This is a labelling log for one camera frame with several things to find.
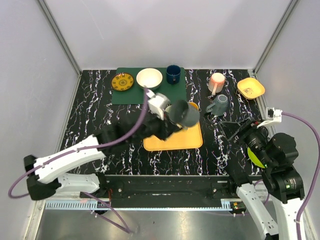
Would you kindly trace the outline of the grey mug white inside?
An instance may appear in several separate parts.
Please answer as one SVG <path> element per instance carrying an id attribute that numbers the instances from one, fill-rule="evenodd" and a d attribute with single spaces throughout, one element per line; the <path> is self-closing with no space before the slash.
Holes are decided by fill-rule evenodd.
<path id="1" fill-rule="evenodd" d="M 213 103 L 208 105 L 205 109 L 206 113 L 213 114 L 215 117 L 222 116 L 229 105 L 229 99 L 224 94 L 219 94 Z"/>

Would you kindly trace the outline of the dark teal mug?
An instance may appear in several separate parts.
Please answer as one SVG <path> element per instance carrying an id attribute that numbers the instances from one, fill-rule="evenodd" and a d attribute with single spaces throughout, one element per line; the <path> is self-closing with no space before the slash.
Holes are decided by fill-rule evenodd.
<path id="1" fill-rule="evenodd" d="M 190 128 L 200 120 L 200 112 L 189 102 L 177 100 L 169 109 L 168 117 L 171 122 L 183 128 Z"/>

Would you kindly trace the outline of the pink mug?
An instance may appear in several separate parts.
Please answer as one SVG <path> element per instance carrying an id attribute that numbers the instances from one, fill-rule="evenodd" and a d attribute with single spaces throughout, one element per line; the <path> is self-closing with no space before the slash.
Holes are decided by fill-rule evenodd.
<path id="1" fill-rule="evenodd" d="M 217 93 L 220 93 L 224 87 L 226 77 L 219 72 L 215 72 L 211 75 L 208 90 L 211 92 L 212 96 L 215 96 Z"/>

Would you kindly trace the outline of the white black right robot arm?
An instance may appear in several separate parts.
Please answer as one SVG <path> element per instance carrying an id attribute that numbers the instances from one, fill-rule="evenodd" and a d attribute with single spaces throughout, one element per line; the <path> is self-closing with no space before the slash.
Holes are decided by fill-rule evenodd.
<path id="1" fill-rule="evenodd" d="M 226 167 L 231 181 L 227 192 L 244 203 L 262 240 L 304 240 L 304 221 L 297 218 L 305 198 L 304 183 L 293 166 L 299 155 L 297 144 L 286 133 L 269 137 L 268 123 L 249 118 L 241 122 L 222 121 L 220 126 L 226 139 L 244 144 L 250 160 L 262 169 L 262 182 L 274 204 L 276 219 L 258 199 L 249 175 L 234 161 Z"/>

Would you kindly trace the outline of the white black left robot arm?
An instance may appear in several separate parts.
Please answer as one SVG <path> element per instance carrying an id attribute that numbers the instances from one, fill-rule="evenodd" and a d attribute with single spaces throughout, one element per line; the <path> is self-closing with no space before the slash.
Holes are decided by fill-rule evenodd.
<path id="1" fill-rule="evenodd" d="M 30 198 L 34 201 L 45 200 L 57 193 L 87 192 L 97 198 L 108 193 L 104 178 L 98 174 L 67 175 L 67 172 L 95 160 L 103 159 L 122 150 L 123 146 L 142 141 L 152 136 L 167 140 L 183 129 L 183 125 L 147 113 L 136 122 L 118 121 L 104 126 L 96 133 L 77 144 L 46 157 L 27 155 L 23 159 L 27 174 L 26 184 Z"/>

